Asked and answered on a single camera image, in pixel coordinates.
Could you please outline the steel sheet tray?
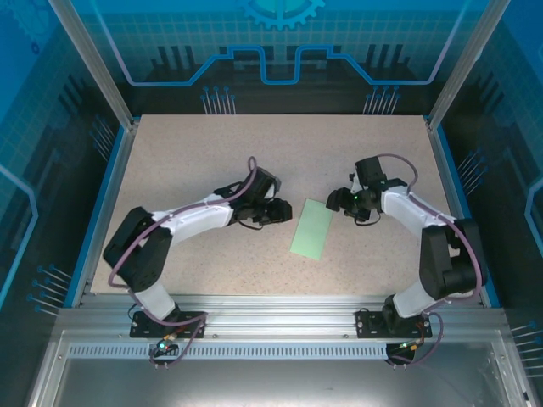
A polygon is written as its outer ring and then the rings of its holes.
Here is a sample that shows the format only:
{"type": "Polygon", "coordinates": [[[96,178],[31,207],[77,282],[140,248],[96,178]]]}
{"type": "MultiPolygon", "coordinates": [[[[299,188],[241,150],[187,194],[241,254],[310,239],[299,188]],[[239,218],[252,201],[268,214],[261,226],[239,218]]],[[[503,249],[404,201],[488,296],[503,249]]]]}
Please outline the steel sheet tray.
{"type": "Polygon", "coordinates": [[[58,338],[24,407],[543,407],[515,348],[443,342],[425,361],[75,360],[58,338]]]}

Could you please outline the aluminium table edge beam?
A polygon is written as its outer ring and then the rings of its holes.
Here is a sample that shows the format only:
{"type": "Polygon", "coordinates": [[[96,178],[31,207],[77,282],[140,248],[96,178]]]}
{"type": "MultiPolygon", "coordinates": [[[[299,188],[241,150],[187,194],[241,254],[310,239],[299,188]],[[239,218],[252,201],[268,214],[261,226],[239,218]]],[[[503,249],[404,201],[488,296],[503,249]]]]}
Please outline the aluminium table edge beam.
{"type": "MultiPolygon", "coordinates": [[[[176,295],[180,309],[204,311],[204,339],[222,342],[353,342],[354,313],[361,308],[379,310],[382,296],[354,295],[176,295]]],[[[79,307],[60,310],[53,336],[82,342],[125,341],[127,310],[125,294],[92,294],[79,307]]],[[[509,337],[503,309],[477,303],[445,304],[442,317],[447,343],[487,343],[509,337]]]]}

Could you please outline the blue aluminium side rail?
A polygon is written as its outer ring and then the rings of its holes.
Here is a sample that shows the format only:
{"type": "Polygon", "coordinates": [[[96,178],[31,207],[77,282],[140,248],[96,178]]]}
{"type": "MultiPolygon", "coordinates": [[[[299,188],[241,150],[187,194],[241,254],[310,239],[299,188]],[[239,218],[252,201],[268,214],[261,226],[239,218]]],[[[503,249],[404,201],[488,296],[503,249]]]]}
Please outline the blue aluminium side rail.
{"type": "MultiPolygon", "coordinates": [[[[461,179],[445,131],[442,125],[438,125],[435,130],[429,125],[427,125],[427,128],[429,141],[450,211],[454,216],[459,218],[472,218],[472,213],[467,203],[467,196],[462,188],[461,179]]],[[[495,290],[492,274],[487,264],[484,264],[483,270],[487,273],[487,282],[481,289],[480,301],[487,308],[500,308],[501,301],[495,290]]]]}
{"type": "Polygon", "coordinates": [[[137,134],[139,120],[131,130],[120,128],[106,165],[104,177],[98,190],[96,202],[88,223],[81,250],[78,255],[68,292],[64,298],[64,308],[77,308],[85,293],[88,282],[102,258],[102,247],[111,221],[111,216],[124,177],[132,144],[137,134]]]}

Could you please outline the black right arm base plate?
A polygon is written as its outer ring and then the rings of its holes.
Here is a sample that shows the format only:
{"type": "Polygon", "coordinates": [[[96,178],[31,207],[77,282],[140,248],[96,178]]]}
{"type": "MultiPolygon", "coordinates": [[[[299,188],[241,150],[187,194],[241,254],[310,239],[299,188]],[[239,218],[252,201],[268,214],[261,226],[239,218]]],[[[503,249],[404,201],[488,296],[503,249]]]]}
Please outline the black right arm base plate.
{"type": "Polygon", "coordinates": [[[421,315],[403,319],[394,315],[387,316],[383,311],[362,308],[354,316],[359,339],[416,339],[433,336],[429,319],[421,315]]]}

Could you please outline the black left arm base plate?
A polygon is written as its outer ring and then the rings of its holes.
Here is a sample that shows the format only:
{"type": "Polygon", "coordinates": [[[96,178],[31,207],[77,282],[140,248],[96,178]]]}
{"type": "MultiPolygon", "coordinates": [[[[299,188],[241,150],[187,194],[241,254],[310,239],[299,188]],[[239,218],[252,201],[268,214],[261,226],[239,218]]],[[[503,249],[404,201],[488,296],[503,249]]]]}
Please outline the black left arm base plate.
{"type": "Polygon", "coordinates": [[[129,336],[132,338],[162,338],[170,334],[176,334],[177,338],[190,338],[198,328],[198,322],[187,324],[188,320],[200,317],[203,312],[185,312],[175,310],[166,320],[168,322],[184,322],[183,326],[165,326],[150,319],[143,311],[138,311],[132,316],[132,326],[129,336]]]}

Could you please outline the aluminium frame post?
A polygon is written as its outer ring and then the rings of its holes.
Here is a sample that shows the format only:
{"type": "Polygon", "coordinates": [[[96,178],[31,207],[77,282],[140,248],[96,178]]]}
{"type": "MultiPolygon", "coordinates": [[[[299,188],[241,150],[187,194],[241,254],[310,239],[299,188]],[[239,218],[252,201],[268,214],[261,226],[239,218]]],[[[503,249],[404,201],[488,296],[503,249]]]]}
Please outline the aluminium frame post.
{"type": "Polygon", "coordinates": [[[128,132],[135,131],[135,120],[113,77],[70,0],[48,0],[68,37],[79,53],[115,118],[128,132]]]}
{"type": "Polygon", "coordinates": [[[510,2],[511,0],[489,0],[427,118],[429,132],[437,132],[510,2]]]}

